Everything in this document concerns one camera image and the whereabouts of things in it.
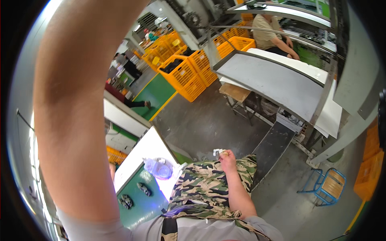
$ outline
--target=gray shirt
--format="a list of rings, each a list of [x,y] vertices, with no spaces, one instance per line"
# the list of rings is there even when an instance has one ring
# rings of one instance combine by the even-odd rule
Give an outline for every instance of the gray shirt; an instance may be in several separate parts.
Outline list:
[[[121,64],[122,66],[124,66],[127,63],[128,60],[123,56],[123,54],[120,54],[120,55],[117,56],[115,61],[117,63]]]
[[[139,224],[134,230],[123,227],[119,219],[104,223],[92,223],[68,216],[58,209],[59,219],[71,241],[159,241],[163,217],[156,217]],[[245,219],[250,225],[264,233],[272,241],[283,241],[283,236],[272,225],[257,216]],[[232,220],[177,218],[178,240],[257,240],[254,233],[237,227]]]

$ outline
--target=yellow floor line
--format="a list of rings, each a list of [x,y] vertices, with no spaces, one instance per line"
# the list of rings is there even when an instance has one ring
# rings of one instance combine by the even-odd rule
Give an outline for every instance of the yellow floor line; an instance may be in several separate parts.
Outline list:
[[[150,118],[149,121],[152,121],[157,115],[158,113],[165,107],[165,105],[167,105],[169,103],[169,101],[171,101],[171,99],[173,99],[173,97],[177,94],[178,92],[176,91],[161,107],[160,109]]]
[[[159,73],[156,73],[156,75],[142,88],[142,90],[144,90],[146,88],[146,86],[148,84],[150,84],[150,82],[158,75]],[[134,97],[133,101],[135,100],[135,98],[137,98],[139,96],[139,94],[142,92],[142,90]]]
[[[359,207],[359,210],[358,210],[357,214],[355,215],[355,217],[354,217],[353,220],[351,221],[350,226],[346,229],[346,232],[347,232],[348,230],[350,230],[350,229],[352,228],[352,226],[354,225],[354,223],[355,223],[355,221],[357,220],[359,214],[361,213],[361,211],[362,211],[363,206],[364,206],[365,203],[366,203],[366,201],[362,201],[362,204],[361,204],[361,206]]]

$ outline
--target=orange crate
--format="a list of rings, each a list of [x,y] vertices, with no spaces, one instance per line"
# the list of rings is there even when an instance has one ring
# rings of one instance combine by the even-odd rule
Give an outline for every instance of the orange crate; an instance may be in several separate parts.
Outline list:
[[[209,59],[205,54],[204,50],[197,50],[188,57],[188,60],[196,69],[197,73],[207,69],[209,67]]]
[[[184,41],[179,37],[179,35],[177,34],[177,32],[175,33],[172,33],[172,34],[167,34],[167,35],[164,35],[162,36],[163,38],[161,38],[160,42],[163,42],[165,43],[165,45],[170,49],[170,51],[172,53],[175,53],[179,50],[179,46],[174,46],[173,45],[173,42],[176,40],[176,39],[179,39],[181,41],[181,43],[179,44],[181,47],[182,46],[185,46],[185,43]]]
[[[217,38],[215,38],[215,39],[213,40],[213,42],[215,43],[215,46],[216,46],[216,48],[217,48],[218,46],[220,46],[222,43],[224,43],[224,42],[226,42],[226,41],[225,41],[225,39],[224,39],[223,37],[218,36]]]
[[[120,152],[114,148],[106,146],[108,162],[120,165],[127,157],[127,154]]]
[[[361,168],[354,184],[354,192],[364,201],[369,201],[377,186],[381,174],[384,152],[379,152],[366,162],[362,162]]]
[[[206,69],[199,73],[199,76],[201,77],[202,82],[204,82],[206,87],[209,87],[218,78],[217,74],[210,70],[209,65]]]
[[[240,22],[237,26],[245,26],[247,22]],[[247,29],[237,29],[234,28],[236,31],[236,36],[243,37],[243,38],[249,38],[248,30]]]
[[[183,62],[169,74],[160,70],[176,59],[182,59]],[[197,78],[198,75],[197,71],[188,60],[188,57],[182,55],[171,56],[167,61],[158,67],[158,71],[177,91],[183,89],[185,85],[187,85],[191,80]]]
[[[157,42],[151,45],[148,53],[155,54],[162,62],[164,62],[172,56],[174,52],[170,50],[166,42]]]
[[[378,125],[367,130],[366,145],[364,148],[363,161],[378,154],[382,149],[379,148]]]
[[[189,102],[193,102],[205,89],[205,84],[202,82],[200,76],[196,74],[183,89],[177,90],[177,92]]]
[[[183,52],[185,52],[186,50],[188,49],[188,47],[186,45],[182,46],[182,48],[180,48],[179,50],[177,50],[177,52],[175,52],[174,54],[175,55],[181,55]]]
[[[237,49],[241,51],[247,51],[250,48],[256,48],[255,40],[249,39],[249,38],[243,38],[243,37],[231,37],[228,39],[228,41]],[[221,58],[224,58],[230,52],[234,50],[234,48],[228,43],[222,43],[220,46],[217,47],[218,53],[220,54]]]
[[[251,13],[242,13],[241,14],[241,20],[245,22],[253,21],[253,14]]]
[[[230,38],[233,37],[233,36],[237,36],[237,31],[236,31],[235,28],[231,28],[231,29],[226,30],[222,35],[223,35],[226,39],[230,39]]]
[[[142,55],[142,59],[152,68],[155,72],[158,72],[158,67],[161,65],[161,63],[158,63],[157,65],[153,64],[153,59],[155,57],[158,57],[156,54],[152,52],[152,50],[149,50],[147,53]]]

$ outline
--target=blue metal stool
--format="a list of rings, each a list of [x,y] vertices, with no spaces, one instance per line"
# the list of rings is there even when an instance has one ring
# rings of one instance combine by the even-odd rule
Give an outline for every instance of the blue metal stool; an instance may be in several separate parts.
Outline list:
[[[322,169],[311,168],[311,170],[313,170],[313,172],[308,178],[303,190],[297,191],[297,193],[314,193],[315,196],[322,200],[321,204],[316,204],[317,207],[330,206],[337,203],[346,184],[346,176],[335,168],[328,169],[325,175]],[[319,177],[315,182],[313,190],[304,191],[315,171],[319,173]]]

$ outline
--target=wooden stool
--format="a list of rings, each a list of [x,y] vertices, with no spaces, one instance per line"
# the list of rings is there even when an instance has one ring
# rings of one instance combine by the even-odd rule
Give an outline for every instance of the wooden stool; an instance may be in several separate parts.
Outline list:
[[[254,111],[252,113],[252,116],[249,116],[248,111],[247,111],[247,107],[244,103],[245,99],[247,99],[247,97],[251,93],[251,91],[244,89],[244,88],[241,88],[241,87],[238,87],[238,86],[235,86],[235,85],[232,85],[232,84],[229,84],[229,83],[223,84],[218,91],[224,95],[225,99],[227,99],[227,102],[228,102],[230,108],[232,109],[233,113],[235,115],[239,114],[242,117],[248,119],[249,123],[252,126],[252,120],[251,119],[255,115],[256,111]],[[231,104],[229,102],[228,96],[234,100],[234,104]],[[245,115],[236,110],[238,102],[240,102],[242,104],[242,106],[244,107]]]

